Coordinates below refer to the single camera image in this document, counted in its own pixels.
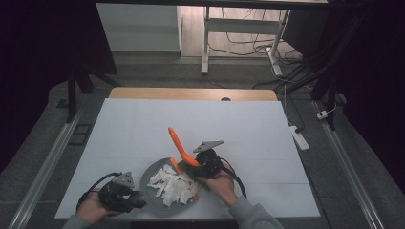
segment dark background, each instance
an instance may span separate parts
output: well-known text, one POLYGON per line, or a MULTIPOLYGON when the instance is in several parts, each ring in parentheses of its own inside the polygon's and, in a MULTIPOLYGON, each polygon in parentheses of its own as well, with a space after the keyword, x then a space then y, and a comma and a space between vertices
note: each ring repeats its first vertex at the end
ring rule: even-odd
POLYGON ((374 1, 343 54, 338 90, 344 113, 405 193, 405 4, 374 1))
POLYGON ((0 1, 0 169, 7 166, 73 68, 117 73, 91 0, 0 1))

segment floor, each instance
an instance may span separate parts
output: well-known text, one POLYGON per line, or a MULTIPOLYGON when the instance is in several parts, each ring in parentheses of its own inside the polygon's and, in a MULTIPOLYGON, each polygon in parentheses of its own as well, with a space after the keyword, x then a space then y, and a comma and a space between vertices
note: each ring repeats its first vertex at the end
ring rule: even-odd
MULTIPOLYGON (((210 18, 279 20, 279 10, 210 8, 210 18)), ((181 56, 199 57, 203 51, 204 10, 203 7, 181 7, 182 36, 181 56)), ((265 47, 271 46, 274 35, 211 32, 208 38, 210 56, 266 58, 265 47)), ((293 50, 286 43, 280 44, 280 51, 293 50)))

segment wire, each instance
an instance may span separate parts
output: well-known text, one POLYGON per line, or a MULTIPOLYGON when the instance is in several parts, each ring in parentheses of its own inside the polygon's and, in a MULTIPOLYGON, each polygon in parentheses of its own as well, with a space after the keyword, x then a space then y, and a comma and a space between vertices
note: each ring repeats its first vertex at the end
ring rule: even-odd
POLYGON ((292 106, 294 107, 296 113, 298 114, 298 116, 299 116, 299 118, 300 118, 300 122, 302 123, 302 127, 301 127, 301 128, 298 128, 298 125, 296 125, 296 126, 297 126, 298 129, 300 129, 300 131, 303 131, 303 130, 305 129, 305 121, 304 121, 303 117, 301 116, 300 112, 298 111, 297 105, 295 104, 295 102, 294 102, 294 100, 292 99, 291 95, 289 94, 288 96, 289 96, 289 100, 290 100, 291 103, 292 103, 292 106))
POLYGON ((335 109, 336 109, 336 103, 334 103, 334 108, 332 110, 328 111, 327 114, 333 112, 335 109))
POLYGON ((284 85, 284 114, 286 114, 286 119, 287 119, 288 125, 289 125, 289 126, 292 126, 292 125, 291 125, 291 122, 289 122, 289 119, 288 119, 288 116, 287 116, 287 102, 286 102, 286 98, 287 98, 287 95, 286 95, 286 85, 284 85))
MULTIPOLYGON (((229 16, 228 16, 227 13, 225 12, 224 8, 221 8, 221 9, 222 9, 223 18, 229 18, 229 16)), ((251 14, 252 12, 253 12, 253 9, 249 9, 249 10, 248 10, 249 15, 245 16, 243 19, 245 19, 245 18, 247 18, 248 16, 250 16, 250 14, 251 14)), ((265 18, 265 15, 266 15, 266 10, 264 10, 264 12, 263 12, 262 20, 265 18)), ((227 40, 228 40, 230 43, 233 43, 233 44, 251 44, 251 43, 253 43, 253 50, 254 50, 254 52, 249 52, 249 53, 235 53, 235 52, 230 52, 230 51, 226 51, 226 50, 215 50, 215 49, 213 49, 212 47, 209 47, 209 48, 210 48, 211 50, 213 50, 213 51, 218 51, 218 52, 227 52, 227 53, 236 54, 236 55, 250 55, 250 54, 257 53, 257 52, 258 52, 258 53, 265 53, 265 52, 260 52, 260 50, 265 49, 265 48, 267 48, 267 47, 271 47, 271 45, 262 45, 262 46, 255 47, 255 44, 256 44, 256 43, 274 41, 274 39, 258 40, 259 34, 257 34, 257 35, 256 35, 256 38, 255 38, 254 40, 252 40, 252 41, 232 41, 232 40, 229 38, 228 32, 226 32, 225 34, 226 34, 227 40)))
POLYGON ((298 65, 298 66, 295 67, 290 73, 288 73, 288 74, 285 76, 285 79, 284 79, 284 78, 277 77, 276 74, 275 74, 275 72, 274 72, 274 70, 273 70, 273 68, 271 68, 271 70, 272 70, 273 76, 274 76, 275 78, 277 78, 277 79, 279 79, 279 80, 281 80, 281 81, 287 82, 287 83, 296 83, 296 81, 292 81, 291 79, 293 79, 295 76, 297 76, 298 73, 300 73, 304 68, 305 68, 305 65, 304 65, 304 64, 298 65))
POLYGON ((287 82, 287 83, 294 83, 294 84, 295 84, 295 83, 299 82, 299 80, 301 80, 302 78, 307 77, 307 76, 310 74, 310 72, 307 72, 304 76, 301 77, 301 79, 299 79, 299 80, 297 80, 297 81, 292 81, 292 80, 291 80, 291 79, 295 78, 295 77, 298 75, 298 73, 300 73, 305 67, 306 67, 306 66, 305 66, 304 64, 300 64, 298 67, 296 67, 296 68, 290 73, 290 75, 288 75, 288 77, 286 77, 288 80, 283 80, 284 83, 282 83, 282 84, 280 84, 279 86, 277 86, 277 87, 274 89, 274 92, 278 94, 279 88, 280 88, 281 86, 285 85, 286 82, 287 82))
POLYGON ((214 160, 208 160, 208 159, 204 159, 204 161, 207 161, 207 162, 209 162, 209 163, 212 163, 212 164, 214 164, 214 165, 220 167, 224 172, 226 172, 226 173, 229 174, 233 179, 235 179, 235 181, 238 183, 239 187, 241 188, 242 195, 244 195, 244 197, 247 199, 247 194, 246 194, 246 190, 245 190, 244 184, 242 183, 241 179, 240 179, 238 176, 236 176, 235 170, 232 168, 232 166, 230 165, 230 163, 229 163, 227 160, 225 160, 225 159, 223 159, 223 158, 220 158, 220 159, 221 159, 221 160, 224 160, 224 161, 229 165, 229 167, 231 168, 231 170, 232 170, 233 172, 230 171, 229 169, 227 169, 226 167, 224 167, 224 165, 223 165, 222 163, 220 164, 220 163, 217 163, 217 162, 214 161, 214 160))
POLYGON ((235 52, 230 52, 230 51, 226 51, 226 50, 217 50, 212 48, 209 43, 208 43, 208 47, 209 49, 213 50, 213 51, 217 51, 217 52, 227 52, 227 53, 231 53, 231 54, 236 54, 236 55, 251 55, 251 54, 255 54, 256 52, 248 52, 248 53, 235 53, 235 52))
POLYGON ((208 82, 209 82, 210 84, 212 84, 212 85, 215 85, 215 86, 219 87, 219 88, 227 89, 227 87, 224 87, 224 86, 222 86, 222 85, 219 85, 219 84, 217 84, 217 83, 215 83, 215 82, 213 82, 213 81, 208 80, 208 82))
POLYGON ((293 50, 290 50, 290 51, 285 52, 285 53, 284 53, 284 57, 286 57, 287 53, 294 52, 294 51, 297 51, 297 50, 293 49, 293 50))
POLYGON ((300 58, 286 58, 286 54, 288 52, 286 52, 284 54, 284 57, 282 57, 281 54, 280 54, 280 51, 277 50, 277 54, 278 54, 278 57, 276 56, 277 60, 280 61, 281 63, 285 64, 285 65, 299 64, 299 63, 303 62, 302 59, 300 59, 300 58))
POLYGON ((89 189, 87 192, 85 192, 85 193, 81 196, 81 198, 78 200, 77 206, 76 206, 76 211, 77 211, 78 207, 80 207, 80 205, 81 205, 81 203, 84 201, 84 199, 86 199, 86 197, 89 196, 89 194, 90 194, 91 192, 96 192, 96 191, 93 191, 93 190, 96 188, 96 186, 97 186, 101 181, 103 181, 104 179, 106 179, 107 177, 110 177, 110 176, 118 177, 118 176, 120 176, 120 175, 122 175, 122 173, 111 173, 111 174, 108 174, 108 175, 102 177, 101 179, 99 179, 99 180, 98 180, 95 184, 93 184, 92 187, 90 187, 90 189, 89 189))
MULTIPOLYGON (((288 77, 292 76, 293 74, 298 74, 300 71, 302 71, 302 70, 300 69, 300 68, 302 68, 302 67, 304 67, 303 64, 301 64, 301 65, 295 67, 290 73, 288 73, 288 74, 285 76, 285 78, 288 78, 288 77)), ((273 74, 273 76, 274 76, 275 73, 274 73, 274 70, 273 70, 272 68, 271 68, 271 72, 272 72, 272 74, 273 74)), ((278 82, 278 81, 285 81, 285 79, 279 78, 279 77, 277 77, 277 76, 275 76, 275 78, 276 78, 276 80, 270 80, 270 81, 267 81, 267 82, 257 83, 257 84, 255 84, 255 85, 253 85, 252 89, 255 89, 256 87, 258 87, 258 86, 260 86, 260 85, 268 85, 268 84, 275 83, 275 82, 278 82)), ((277 86, 273 91, 276 92, 276 91, 277 91, 281 86, 283 86, 283 85, 284 85, 284 84, 280 84, 280 85, 277 86)))

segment hand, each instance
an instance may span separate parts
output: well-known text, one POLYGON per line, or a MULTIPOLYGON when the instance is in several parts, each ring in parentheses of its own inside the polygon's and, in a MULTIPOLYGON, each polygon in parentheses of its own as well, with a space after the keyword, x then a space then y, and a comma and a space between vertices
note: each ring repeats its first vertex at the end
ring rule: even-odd
POLYGON ((99 189, 94 189, 90 192, 75 213, 78 217, 88 221, 92 225, 109 215, 121 214, 118 212, 107 211, 107 209, 100 203, 98 191, 99 189))
POLYGON ((224 170, 221 170, 214 178, 198 177, 208 185, 209 189, 217 195, 228 207, 232 206, 238 197, 235 194, 233 178, 224 170))

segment white table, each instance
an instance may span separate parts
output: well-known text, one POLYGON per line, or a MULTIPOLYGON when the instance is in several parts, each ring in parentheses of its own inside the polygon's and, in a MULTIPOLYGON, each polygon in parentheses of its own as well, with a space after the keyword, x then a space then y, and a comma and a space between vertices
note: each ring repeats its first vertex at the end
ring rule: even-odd
MULTIPOLYGON (((273 216, 319 217, 280 102, 183 100, 179 95, 195 92, 222 97, 229 90, 161 89, 165 93, 157 94, 158 99, 143 97, 160 89, 120 92, 131 97, 134 90, 135 94, 143 94, 141 99, 117 98, 120 93, 112 92, 110 97, 115 98, 105 100, 56 213, 57 219, 73 214, 78 198, 106 174, 131 171, 137 188, 141 175, 155 161, 164 157, 180 160, 168 127, 176 130, 189 154, 202 141, 223 140, 224 144, 216 147, 217 153, 232 164, 245 185, 248 199, 253 204, 260 202, 273 216), (176 100, 159 99, 165 94, 172 94, 176 100)), ((272 91, 230 90, 226 96, 233 99, 232 94, 238 92, 273 95, 272 91)), ((146 205, 115 219, 231 219, 227 207, 215 195, 201 189, 199 196, 184 211, 159 212, 146 205)))

